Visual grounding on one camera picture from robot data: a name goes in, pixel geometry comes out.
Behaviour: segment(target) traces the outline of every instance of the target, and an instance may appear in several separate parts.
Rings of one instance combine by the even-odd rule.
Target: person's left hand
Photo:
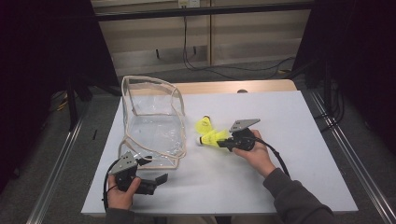
[[[119,190],[117,188],[116,177],[114,175],[108,176],[108,188],[107,193],[108,207],[129,210],[131,208],[134,193],[139,188],[141,179],[136,177],[126,192]]]

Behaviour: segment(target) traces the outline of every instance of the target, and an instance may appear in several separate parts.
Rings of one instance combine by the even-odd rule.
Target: transparent plastic container
[[[186,155],[184,103],[176,86],[153,77],[122,80],[124,137],[119,158],[132,151],[151,161],[140,169],[174,169]]]

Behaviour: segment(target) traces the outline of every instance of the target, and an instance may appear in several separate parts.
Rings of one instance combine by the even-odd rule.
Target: white table
[[[187,155],[176,170],[138,171],[153,179],[164,173],[168,181],[154,195],[135,195],[133,210],[153,216],[211,216],[273,214],[273,197],[262,186],[264,178],[226,148],[199,147],[193,125],[209,115],[212,125],[229,129],[236,119],[261,119],[266,142],[280,152],[292,179],[300,180],[335,213],[358,208],[299,91],[184,94]],[[102,217],[102,190],[108,166],[117,158],[123,135],[122,105],[115,116],[91,189],[81,213]],[[274,164],[280,167],[270,152]]]

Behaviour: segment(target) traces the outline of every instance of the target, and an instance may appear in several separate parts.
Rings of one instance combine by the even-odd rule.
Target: black cord
[[[111,163],[110,167],[108,167],[108,170],[106,172],[106,176],[105,176],[105,183],[103,184],[103,205],[105,207],[105,210],[107,210],[108,208],[108,198],[107,198],[107,180],[108,180],[108,172],[110,172],[110,170],[113,168],[113,166],[119,161],[120,159],[114,161],[113,163]]]
[[[270,70],[270,69],[276,68],[275,72],[271,76],[265,78],[265,79],[269,79],[269,78],[272,78],[272,77],[276,76],[277,70],[279,69],[279,66],[282,63],[285,63],[285,62],[287,62],[289,60],[293,60],[293,59],[295,59],[295,57],[289,57],[289,58],[284,59],[281,62],[279,62],[279,63],[277,63],[277,64],[275,64],[273,66],[266,67],[266,68],[259,68],[259,69],[249,69],[249,68],[241,68],[241,67],[234,67],[234,66],[224,66],[224,65],[207,66],[207,67],[201,67],[201,68],[195,67],[195,66],[193,66],[190,63],[190,61],[189,61],[189,59],[187,57],[187,17],[184,17],[183,62],[184,62],[184,66],[187,69],[189,69],[190,71],[195,71],[195,72],[197,72],[197,71],[208,71],[208,72],[211,72],[211,73],[216,73],[216,74],[218,74],[218,75],[220,75],[222,77],[227,77],[227,78],[232,79],[232,80],[241,80],[241,79],[236,78],[236,77],[226,76],[226,75],[224,75],[224,74],[222,74],[220,72],[216,72],[216,71],[213,71],[211,69],[213,69],[213,68],[230,68],[230,69],[238,69],[238,70],[249,71],[249,72],[260,72],[260,71],[265,71],[265,70]]]
[[[323,118],[333,117],[333,119],[329,119],[330,124],[325,128],[323,128],[322,130],[320,130],[321,133],[324,133],[330,130],[332,127],[338,125],[341,122],[341,120],[344,118],[344,114],[345,114],[344,94],[340,91],[339,87],[337,87],[335,91],[336,91],[335,99],[332,103],[332,107],[335,106],[335,109],[332,109],[331,114],[325,113],[326,116],[323,116]]]
[[[276,156],[277,160],[280,163],[280,166],[282,166],[283,169],[283,173],[285,173],[285,175],[288,175],[290,177],[288,168],[286,167],[285,162],[283,162],[282,158],[280,157],[280,154],[278,151],[276,151],[273,147],[271,147],[271,145],[269,145],[268,143],[264,142],[262,139],[260,138],[254,138],[253,140],[255,140],[256,142],[260,142],[261,144],[269,147],[271,149],[271,151],[274,153],[274,155]]]

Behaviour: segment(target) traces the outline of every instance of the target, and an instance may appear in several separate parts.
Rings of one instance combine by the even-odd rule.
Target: metal rail
[[[82,108],[81,116],[79,117],[79,120],[75,128],[67,135],[66,140],[64,142],[64,146],[62,147],[61,153],[58,157],[58,160],[55,162],[55,165],[52,168],[47,183],[45,187],[42,189],[40,195],[38,196],[38,199],[35,202],[35,207],[33,208],[29,218],[27,219],[26,224],[42,223],[44,216],[46,215],[47,210],[50,206],[50,201],[55,193],[58,182],[61,179],[64,166],[67,163],[67,159],[69,158],[70,152],[73,149],[73,146],[78,137],[78,133],[81,128],[82,121],[85,118],[85,115],[87,114],[88,111],[88,106],[89,103],[84,104]]]
[[[166,17],[204,16],[249,12],[305,10],[318,6],[315,2],[282,3],[237,7],[190,7],[138,12],[97,13],[92,19],[97,21],[121,21]]]
[[[311,92],[311,96],[314,99],[314,102],[317,105],[318,110],[324,114],[326,110],[324,108],[323,99],[321,98],[321,96],[317,92]],[[378,187],[378,185],[374,182],[370,174],[367,172],[366,168],[359,159],[352,145],[350,145],[349,141],[347,140],[341,128],[338,126],[338,124],[334,125],[334,123],[336,123],[335,119],[330,117],[325,117],[325,121],[327,125],[332,125],[331,127],[332,135],[334,136],[335,140],[338,142],[338,145],[346,155],[349,164],[352,166],[352,169],[354,170],[356,176],[358,177],[364,189],[366,190],[367,194],[369,195],[370,199],[372,200],[379,215],[384,220],[384,223],[387,224],[396,223],[395,213],[390,207],[387,198],[385,197],[381,189]]]

